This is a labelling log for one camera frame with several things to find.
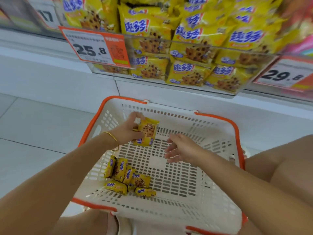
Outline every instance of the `white price tag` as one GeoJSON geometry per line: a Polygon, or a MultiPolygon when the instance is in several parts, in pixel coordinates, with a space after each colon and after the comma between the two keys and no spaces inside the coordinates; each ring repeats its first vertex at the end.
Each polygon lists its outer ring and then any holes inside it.
{"type": "Polygon", "coordinates": [[[80,59],[116,65],[102,35],[69,29],[62,31],[80,59]]]}
{"type": "Polygon", "coordinates": [[[28,0],[30,5],[37,11],[44,23],[53,29],[59,29],[60,22],[54,9],[52,0],[28,0]]]}
{"type": "Polygon", "coordinates": [[[292,59],[280,59],[257,83],[290,88],[297,82],[313,74],[313,64],[292,59]]]}

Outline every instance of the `white floor tile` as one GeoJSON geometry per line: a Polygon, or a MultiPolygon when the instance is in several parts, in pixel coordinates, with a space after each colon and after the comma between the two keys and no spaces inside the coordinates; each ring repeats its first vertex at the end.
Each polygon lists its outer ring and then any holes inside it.
{"type": "Polygon", "coordinates": [[[0,139],[0,198],[64,154],[0,139]]]}
{"type": "Polygon", "coordinates": [[[15,101],[16,97],[11,95],[0,94],[0,117],[15,101]]]}
{"type": "Polygon", "coordinates": [[[0,119],[0,138],[68,153],[94,115],[18,98],[0,119]]]}

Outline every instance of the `hand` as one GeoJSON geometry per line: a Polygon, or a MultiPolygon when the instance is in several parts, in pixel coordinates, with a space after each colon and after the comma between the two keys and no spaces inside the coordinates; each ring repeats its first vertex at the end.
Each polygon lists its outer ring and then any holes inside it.
{"type": "Polygon", "coordinates": [[[131,112],[128,119],[123,124],[109,131],[117,139],[118,145],[124,145],[129,141],[144,137],[144,133],[133,131],[134,128],[138,128],[138,124],[135,123],[136,118],[145,120],[143,114],[131,112]]]}
{"type": "Polygon", "coordinates": [[[183,134],[170,134],[170,138],[167,142],[171,143],[165,150],[166,154],[164,155],[168,163],[184,161],[198,166],[200,154],[206,151],[191,138],[183,134]]]}

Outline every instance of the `bare skin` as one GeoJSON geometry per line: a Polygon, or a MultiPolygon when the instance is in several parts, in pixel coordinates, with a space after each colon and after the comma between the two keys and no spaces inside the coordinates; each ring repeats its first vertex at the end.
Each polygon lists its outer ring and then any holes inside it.
{"type": "MultiPolygon", "coordinates": [[[[136,117],[144,118],[142,114],[134,112],[124,124],[110,131],[117,138],[119,145],[142,138],[141,132],[132,131],[136,126],[136,117]]],[[[307,144],[312,144],[312,141],[308,138],[307,144]]],[[[307,177],[306,181],[303,181],[303,187],[296,181],[299,185],[296,190],[289,185],[293,177],[289,176],[290,172],[285,171],[290,171],[291,168],[287,163],[289,159],[284,158],[291,148],[285,151],[281,149],[280,152],[272,149],[274,157],[268,155],[266,159],[262,159],[258,155],[247,160],[247,168],[252,171],[248,173],[220,156],[202,149],[184,135],[170,135],[168,142],[171,143],[165,154],[168,162],[183,160],[199,166],[253,222],[247,223],[247,227],[241,230],[241,235],[249,229],[250,233],[245,234],[256,234],[251,230],[255,229],[253,226],[263,234],[313,234],[313,208],[308,203],[312,193],[307,184],[312,181],[312,174],[306,172],[306,168],[312,168],[311,152],[296,148],[303,147],[303,144],[291,146],[295,147],[294,152],[298,155],[305,152],[307,155],[303,158],[301,170],[294,172],[307,177]]],[[[100,134],[1,198],[0,234],[83,235],[90,234],[90,231],[104,232],[107,225],[102,221],[106,221],[107,214],[97,210],[71,218],[59,217],[87,172],[106,150],[116,146],[110,135],[100,134]]]]}

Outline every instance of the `person's right hand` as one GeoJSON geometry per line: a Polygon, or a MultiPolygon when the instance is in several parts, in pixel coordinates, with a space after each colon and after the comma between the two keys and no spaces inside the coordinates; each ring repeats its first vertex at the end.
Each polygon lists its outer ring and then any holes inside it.
{"type": "Polygon", "coordinates": [[[191,138],[183,134],[170,134],[167,142],[171,143],[165,150],[166,154],[164,155],[168,163],[184,161],[198,166],[198,158],[205,149],[196,144],[191,138]]]}

